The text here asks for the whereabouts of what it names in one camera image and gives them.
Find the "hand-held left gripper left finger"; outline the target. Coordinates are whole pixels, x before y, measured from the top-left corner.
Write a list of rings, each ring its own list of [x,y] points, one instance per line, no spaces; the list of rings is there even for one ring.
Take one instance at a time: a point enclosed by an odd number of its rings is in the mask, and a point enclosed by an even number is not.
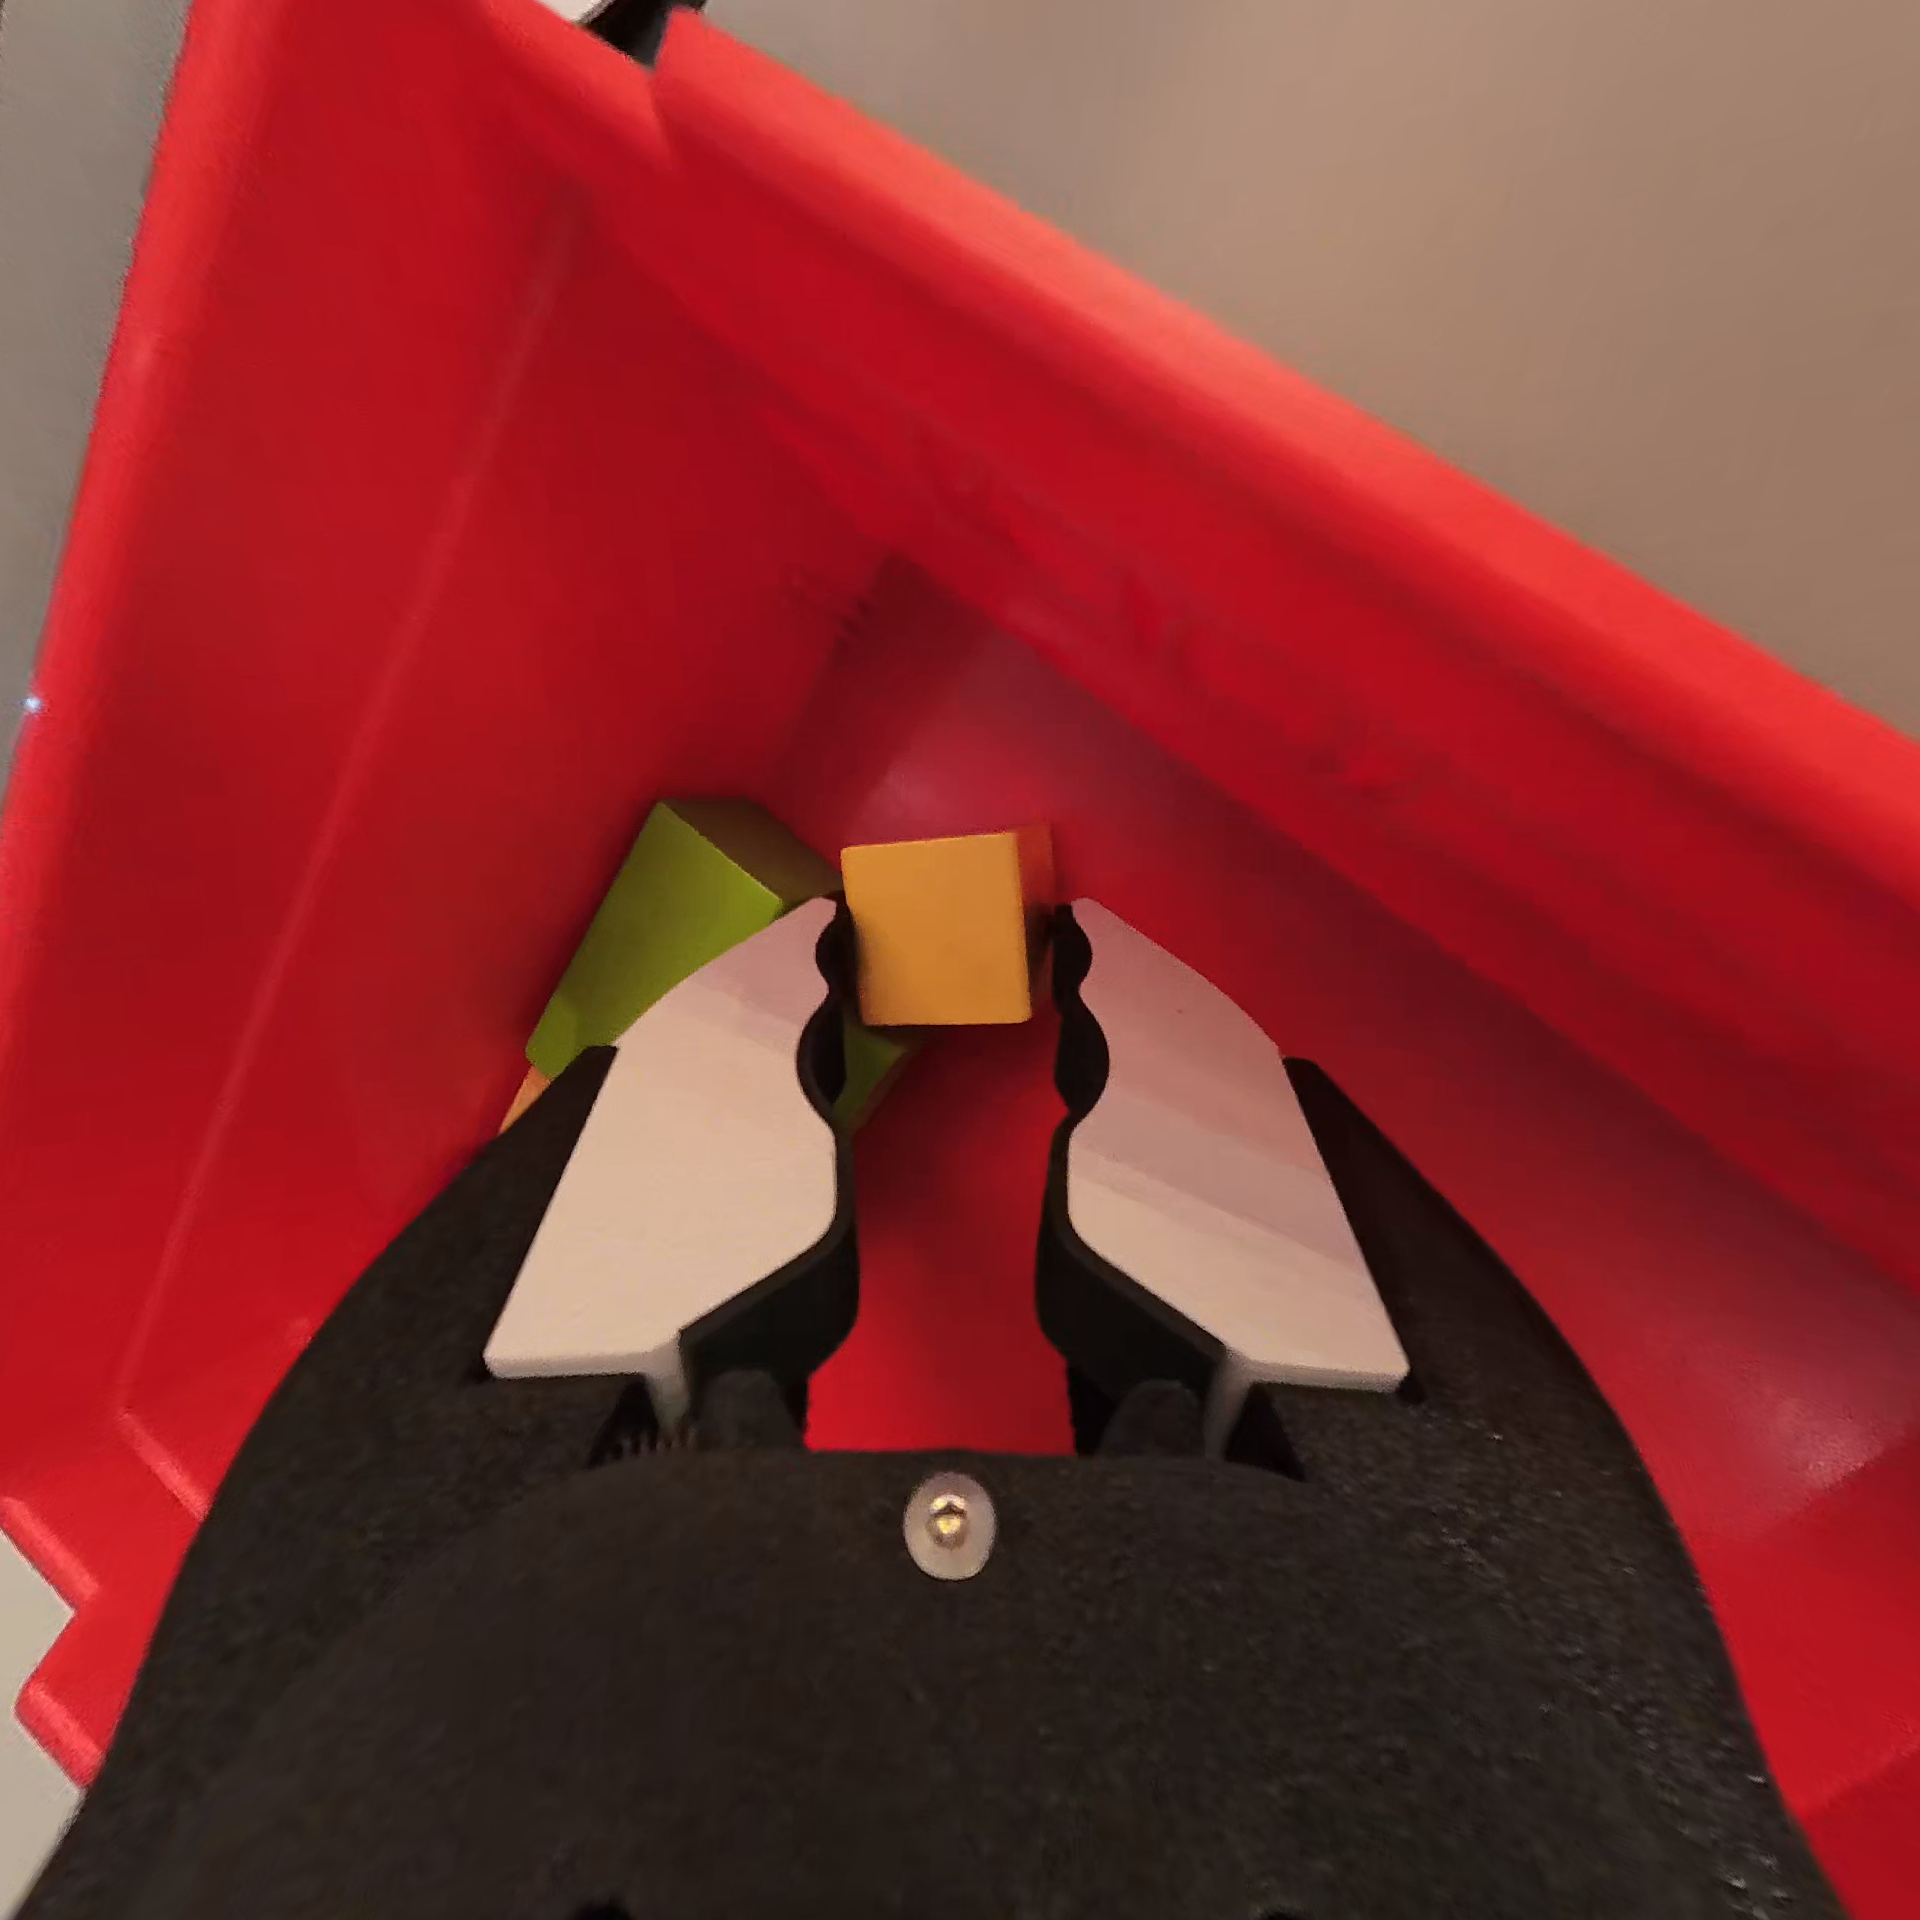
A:
[[[491,1379],[638,1379],[679,1427],[713,1375],[799,1382],[845,1336],[839,929],[838,899],[789,910],[612,1045],[483,1346]]]

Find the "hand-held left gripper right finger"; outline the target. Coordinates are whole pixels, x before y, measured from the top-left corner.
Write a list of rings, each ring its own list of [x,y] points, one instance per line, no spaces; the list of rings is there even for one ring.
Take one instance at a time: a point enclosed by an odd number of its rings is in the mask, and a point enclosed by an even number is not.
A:
[[[1145,1387],[1229,1452],[1265,1387],[1395,1396],[1411,1360],[1280,1045],[1094,899],[1051,924],[1058,1010],[1035,1267],[1076,1452]]]

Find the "pile of coloured wooden blocks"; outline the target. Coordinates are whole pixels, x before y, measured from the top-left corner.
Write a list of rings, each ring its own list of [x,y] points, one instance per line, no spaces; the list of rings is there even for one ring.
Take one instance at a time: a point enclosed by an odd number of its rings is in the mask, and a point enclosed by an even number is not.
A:
[[[913,1043],[871,1026],[839,869],[760,805],[654,804],[526,1042],[506,1131],[588,1052],[602,1091],[670,1122],[777,1137],[832,1126],[852,1156]]]

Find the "yellow wooden cube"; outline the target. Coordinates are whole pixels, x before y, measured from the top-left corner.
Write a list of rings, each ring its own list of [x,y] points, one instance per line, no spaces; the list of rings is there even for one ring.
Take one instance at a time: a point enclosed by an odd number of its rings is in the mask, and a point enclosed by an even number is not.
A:
[[[849,844],[839,852],[869,1026],[1017,1024],[1035,1010],[1051,829]]]

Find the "red plastic bin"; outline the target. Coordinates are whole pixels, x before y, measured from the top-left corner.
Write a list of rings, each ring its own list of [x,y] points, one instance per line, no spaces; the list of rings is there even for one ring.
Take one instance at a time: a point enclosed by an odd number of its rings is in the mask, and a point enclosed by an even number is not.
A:
[[[1915,1916],[1915,746],[698,17],[195,4],[3,820],[24,1916]],[[491,1379],[648,810],[1042,824],[799,1382]],[[1411,1384],[1035,1310],[1051,924]]]

